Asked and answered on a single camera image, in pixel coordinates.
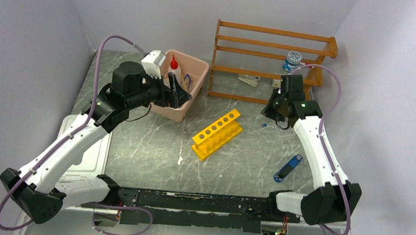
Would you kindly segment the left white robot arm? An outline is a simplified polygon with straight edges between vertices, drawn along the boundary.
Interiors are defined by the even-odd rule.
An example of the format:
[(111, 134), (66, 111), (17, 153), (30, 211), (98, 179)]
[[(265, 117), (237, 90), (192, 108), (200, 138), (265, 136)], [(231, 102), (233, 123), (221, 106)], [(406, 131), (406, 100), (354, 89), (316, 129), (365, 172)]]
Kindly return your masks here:
[(145, 69), (139, 63), (120, 64), (112, 81), (77, 115), (71, 129), (30, 163), (1, 173), (7, 198), (36, 224), (47, 222), (71, 206), (119, 206), (120, 188), (106, 175), (74, 182), (60, 182), (60, 178), (81, 161), (87, 149), (126, 121), (131, 110), (151, 105), (177, 109), (192, 99), (174, 73), (168, 73), (168, 80), (164, 83), (158, 70)]

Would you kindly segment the blue safety glasses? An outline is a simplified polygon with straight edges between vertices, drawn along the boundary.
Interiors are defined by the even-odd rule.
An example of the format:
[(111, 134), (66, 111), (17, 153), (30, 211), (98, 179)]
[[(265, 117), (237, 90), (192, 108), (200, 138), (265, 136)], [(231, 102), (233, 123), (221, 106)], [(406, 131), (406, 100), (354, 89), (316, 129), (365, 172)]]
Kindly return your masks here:
[(192, 79), (189, 74), (182, 76), (183, 86), (186, 91), (189, 91), (192, 85)]

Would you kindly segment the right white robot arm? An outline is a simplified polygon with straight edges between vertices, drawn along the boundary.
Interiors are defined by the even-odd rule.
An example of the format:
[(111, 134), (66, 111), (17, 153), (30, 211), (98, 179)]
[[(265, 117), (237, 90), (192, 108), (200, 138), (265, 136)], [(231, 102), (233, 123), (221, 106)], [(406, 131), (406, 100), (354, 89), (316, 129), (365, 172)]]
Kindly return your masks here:
[(278, 191), (269, 196), (265, 211), (272, 220), (286, 213), (299, 215), (308, 225), (350, 222), (362, 190), (351, 183), (339, 165), (323, 125), (323, 114), (315, 100), (307, 100), (302, 75), (282, 75), (281, 87), (273, 93), (262, 115), (275, 123), (287, 122), (305, 151), (312, 173), (311, 193)]

